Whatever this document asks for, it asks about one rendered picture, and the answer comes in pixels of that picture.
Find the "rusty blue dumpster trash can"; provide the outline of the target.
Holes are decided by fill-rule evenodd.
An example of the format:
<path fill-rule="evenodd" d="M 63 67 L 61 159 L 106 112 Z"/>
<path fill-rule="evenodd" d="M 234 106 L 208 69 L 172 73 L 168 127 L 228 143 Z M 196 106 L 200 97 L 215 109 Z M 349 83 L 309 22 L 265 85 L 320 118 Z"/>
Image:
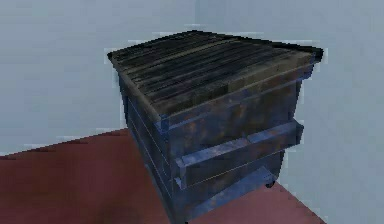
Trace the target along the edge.
<path fill-rule="evenodd" d="M 323 49 L 190 30 L 113 50 L 125 120 L 171 224 L 279 177 Z"/>

